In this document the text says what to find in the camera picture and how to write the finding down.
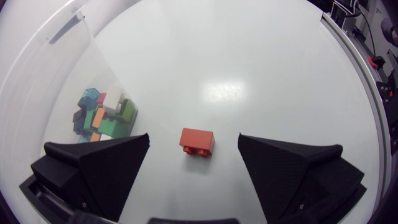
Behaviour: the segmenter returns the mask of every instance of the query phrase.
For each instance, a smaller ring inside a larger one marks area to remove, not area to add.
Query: green block
[[[109,117],[112,119],[116,119],[120,122],[130,123],[135,111],[136,107],[134,103],[130,99],[124,99],[122,107],[120,108],[120,113],[118,113],[117,115],[109,114]]]
[[[103,119],[99,124],[98,132],[111,136],[112,138],[127,137],[128,131],[125,126],[117,120]]]
[[[83,129],[89,130],[91,128],[93,118],[94,118],[94,111],[88,110],[86,114],[85,124],[83,125]]]

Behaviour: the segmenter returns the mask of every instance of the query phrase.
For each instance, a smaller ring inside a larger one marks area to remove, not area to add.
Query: black cable
[[[344,17],[345,18],[350,18],[350,17],[357,17],[357,16],[360,16],[361,15],[361,13],[357,13],[357,14],[347,14],[347,15],[345,15]]]
[[[374,48],[374,42],[373,42],[373,36],[372,36],[372,31],[371,31],[371,26],[369,25],[368,20],[366,19],[366,16],[362,13],[362,11],[360,10],[359,7],[357,7],[357,9],[359,10],[359,12],[362,14],[363,18],[365,19],[366,24],[368,25],[369,28],[369,33],[371,35],[371,40],[372,40],[372,45],[373,45],[373,55],[376,56],[376,50]]]

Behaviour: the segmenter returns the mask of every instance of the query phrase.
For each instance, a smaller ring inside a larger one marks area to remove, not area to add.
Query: cyan block
[[[81,96],[78,106],[81,109],[85,110],[95,110],[97,107],[97,99],[100,96],[100,93],[95,88],[87,89],[83,92]]]

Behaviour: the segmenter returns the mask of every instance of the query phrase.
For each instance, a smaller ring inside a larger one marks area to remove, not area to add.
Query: white table surface
[[[368,221],[379,180],[374,117],[321,15],[305,0],[143,0],[99,33],[99,48],[139,108],[132,135],[150,136],[121,223],[265,223],[239,133],[341,144],[368,189],[343,223]],[[182,151],[184,127],[214,132],[211,158]]]

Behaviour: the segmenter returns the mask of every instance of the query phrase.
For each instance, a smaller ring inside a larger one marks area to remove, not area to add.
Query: white bin
[[[121,88],[121,103],[108,99],[109,105],[117,107],[111,113],[117,114],[105,113],[100,124],[106,120],[106,124],[123,127],[114,136],[101,136],[101,127],[90,126],[79,132],[85,134],[86,141],[129,136],[134,124],[136,107],[97,49],[80,13],[87,2],[69,1],[57,11],[24,47],[0,88],[0,189],[21,223],[40,223],[19,185],[32,174],[30,165],[44,155],[44,142],[84,140],[73,131],[73,115],[80,110],[78,102],[86,89],[106,93],[109,88]],[[121,112],[127,102],[128,121]],[[99,110],[101,105],[90,108],[90,125]],[[98,136],[92,139],[90,133]]]

